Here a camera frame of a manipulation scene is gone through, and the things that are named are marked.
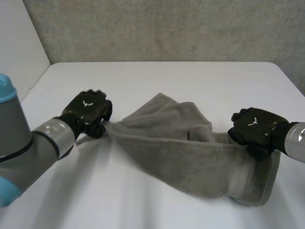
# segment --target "gray wall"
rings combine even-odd
[[[23,0],[51,63],[268,61],[305,93],[304,0]]]

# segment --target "robotic hand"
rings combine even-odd
[[[257,108],[242,109],[232,116],[234,127],[228,134],[248,152],[262,161],[274,150],[305,163],[305,123],[289,123],[286,119]]]
[[[81,133],[99,138],[101,120],[109,120],[112,103],[100,91],[76,96],[61,116],[30,131],[16,89],[0,74],[0,207],[20,197],[57,160],[67,156]]]

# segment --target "silver metal joint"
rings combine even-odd
[[[288,131],[285,151],[291,158],[305,163],[305,123],[297,123]]]
[[[59,119],[50,119],[34,131],[41,132],[54,141],[62,157],[75,143],[75,135],[71,127]]]

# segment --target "logo on robotic hand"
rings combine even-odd
[[[257,122],[257,119],[256,119],[256,118],[254,118],[254,122],[253,122],[253,123],[248,124],[248,125],[254,125],[254,124],[258,124],[258,122]]]
[[[88,103],[86,103],[84,100],[82,101],[82,103],[84,104],[84,107],[92,106],[92,105],[93,105],[93,103],[88,104]]]

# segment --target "concrete wall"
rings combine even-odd
[[[12,79],[21,100],[49,65],[22,0],[0,0],[0,73]]]
[[[51,63],[267,61],[305,92],[304,0],[23,0]]]

